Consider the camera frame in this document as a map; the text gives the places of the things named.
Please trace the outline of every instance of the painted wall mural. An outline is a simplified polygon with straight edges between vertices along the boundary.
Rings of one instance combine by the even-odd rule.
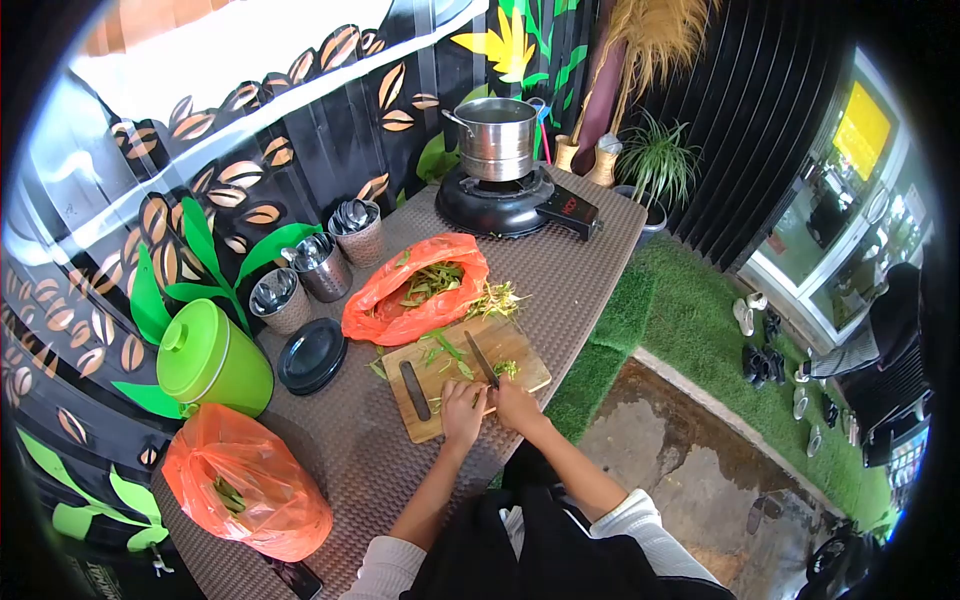
[[[57,529],[163,540],[130,486],[184,417],[156,384],[171,316],[211,298],[255,336],[246,298],[279,248],[343,200],[389,215],[457,163],[442,108],[537,96],[569,132],[594,3],[221,1],[163,31],[135,30],[138,3],[109,12],[4,199],[4,417]]]

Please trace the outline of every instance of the pot handle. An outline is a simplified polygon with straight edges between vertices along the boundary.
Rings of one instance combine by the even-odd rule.
[[[456,116],[455,114],[453,114],[452,112],[450,112],[450,111],[447,110],[446,108],[443,108],[443,109],[441,110],[441,113],[443,114],[444,117],[446,117],[447,119],[453,121],[453,122],[456,123],[457,125],[459,125],[459,126],[461,126],[461,127],[466,127],[466,128],[467,128],[467,133],[470,134],[470,137],[476,137],[476,135],[473,134],[473,129],[470,128],[470,125],[469,125],[469,123],[468,123],[467,121],[464,121],[463,119],[461,119],[460,117]]]

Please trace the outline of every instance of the yellow sign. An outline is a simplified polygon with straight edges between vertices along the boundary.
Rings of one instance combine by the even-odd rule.
[[[840,128],[833,137],[833,145],[864,181],[873,173],[889,134],[890,121],[883,116],[883,111],[863,85],[853,82],[850,101],[840,120]]]

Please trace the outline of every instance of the white sleeve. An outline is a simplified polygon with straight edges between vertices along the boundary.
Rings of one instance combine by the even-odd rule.
[[[426,552],[406,540],[373,538],[357,571],[357,580],[340,600],[396,600],[410,589]]]
[[[705,579],[719,585],[710,572],[663,529],[660,512],[644,490],[630,492],[619,506],[590,527],[593,538],[619,535],[630,536],[640,544],[657,575]]]

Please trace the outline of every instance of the stack of plates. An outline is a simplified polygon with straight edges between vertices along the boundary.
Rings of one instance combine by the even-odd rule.
[[[323,318],[298,329],[280,352],[276,374],[295,396],[308,396],[333,379],[347,356],[340,322]]]

